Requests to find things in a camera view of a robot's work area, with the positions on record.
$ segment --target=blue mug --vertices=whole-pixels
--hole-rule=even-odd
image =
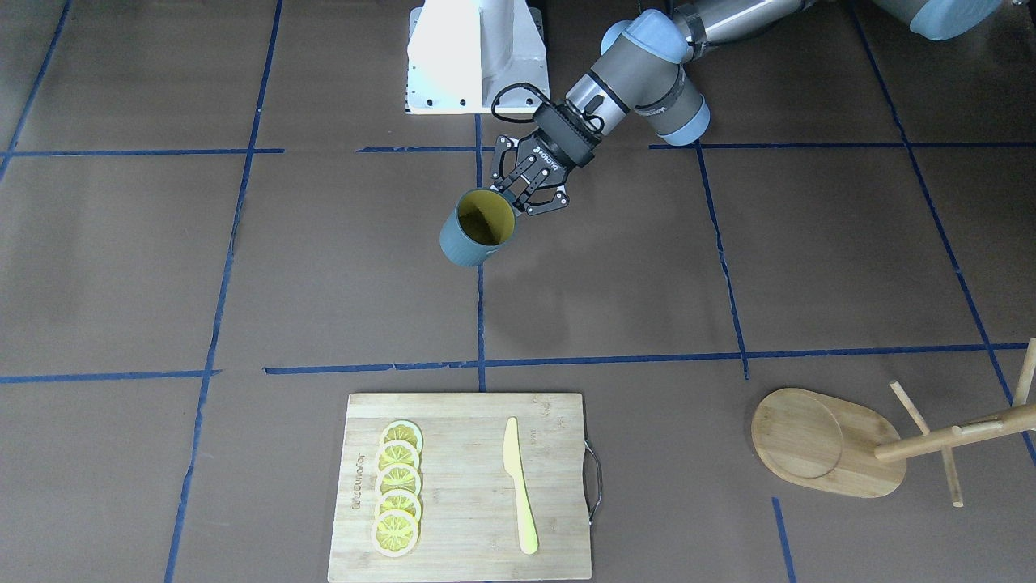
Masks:
[[[477,187],[464,193],[439,231],[439,246],[461,266],[482,264],[515,232],[515,209],[495,190]]]

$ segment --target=blue joint cap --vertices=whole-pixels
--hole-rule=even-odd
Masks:
[[[694,114],[694,117],[690,121],[684,123],[684,126],[671,134],[666,134],[659,137],[665,140],[669,145],[687,145],[693,143],[694,140],[701,137],[709,128],[709,121],[712,120],[712,112],[709,111],[709,104],[706,103],[706,98],[701,97],[701,107],[698,108],[698,112]]]
[[[604,33],[604,37],[601,38],[601,54],[608,52],[608,49],[615,43],[615,39],[618,35],[626,30],[626,27],[633,24],[633,21],[618,21],[615,24],[608,27],[608,30]]]
[[[687,39],[680,29],[662,12],[644,10],[633,24],[626,27],[623,36],[644,51],[672,64],[684,62]]]
[[[929,40],[947,40],[975,28],[1000,7],[1000,0],[929,0],[910,22]]]

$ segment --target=knife handle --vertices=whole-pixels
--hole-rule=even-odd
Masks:
[[[533,508],[528,505],[528,493],[525,492],[525,480],[515,479],[515,508],[518,513],[518,545],[521,552],[531,555],[540,548],[540,538],[536,535],[536,523],[533,522]]]

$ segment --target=gray surface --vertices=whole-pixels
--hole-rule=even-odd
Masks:
[[[3,581],[162,581],[196,379],[0,390]]]
[[[201,369],[241,157],[16,159],[0,375]]]
[[[477,271],[435,242],[474,185],[476,156],[354,151],[473,146],[470,117],[401,112],[419,3],[286,1],[258,145],[288,151],[253,159],[225,304],[244,155],[12,158],[0,181],[0,580],[163,581],[175,532],[174,583],[319,583],[347,396],[478,389]],[[858,4],[912,140],[1033,139],[1021,9],[928,43]],[[247,146],[274,5],[76,3],[19,150]],[[0,13],[28,9],[5,2]],[[0,19],[5,144],[59,11]],[[607,26],[633,16],[629,0],[550,3],[555,95]],[[842,3],[690,75],[714,112],[708,143],[898,139]],[[483,127],[485,143],[529,129],[488,116]],[[485,265],[488,389],[585,398],[605,471],[595,580],[787,580],[773,497],[803,583],[1031,579],[1036,470],[1020,439],[958,449],[962,509],[936,456],[912,461],[888,498],[863,501],[783,483],[750,446],[753,408],[783,386],[868,406],[902,435],[916,431],[893,378],[931,426],[1006,406],[983,350],[782,352],[981,343],[903,148],[707,150],[746,347],[786,358],[751,359],[747,382],[737,358],[600,363],[737,357],[695,152],[646,148],[658,141],[643,120],[624,122],[573,174],[571,206],[521,221]],[[1036,336],[1033,150],[917,151],[991,340]],[[210,385],[26,377],[203,370],[220,307],[223,371]],[[997,356],[1013,386],[1020,351]],[[494,360],[557,357],[591,365]],[[401,371],[408,362],[429,370]]]

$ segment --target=white mounting plate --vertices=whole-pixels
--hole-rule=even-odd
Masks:
[[[543,39],[543,13],[534,7],[528,8],[536,24],[536,30]],[[421,18],[422,8],[418,7],[410,11],[408,38],[413,37],[413,31]],[[436,87],[431,82],[422,67],[418,66],[412,59],[407,63],[406,76],[406,112],[415,115],[456,115],[463,113],[490,113],[490,105],[493,97],[503,87],[512,83],[526,82],[540,88],[548,97],[550,96],[550,82],[548,80],[547,61],[543,58],[522,59],[515,58],[510,66],[490,78],[483,79],[482,82],[482,103],[471,103],[465,98],[465,104],[461,105],[456,98],[456,91],[443,90]],[[521,113],[533,113],[540,106],[540,99],[528,91],[515,89],[503,95],[498,106],[497,113],[514,115]]]

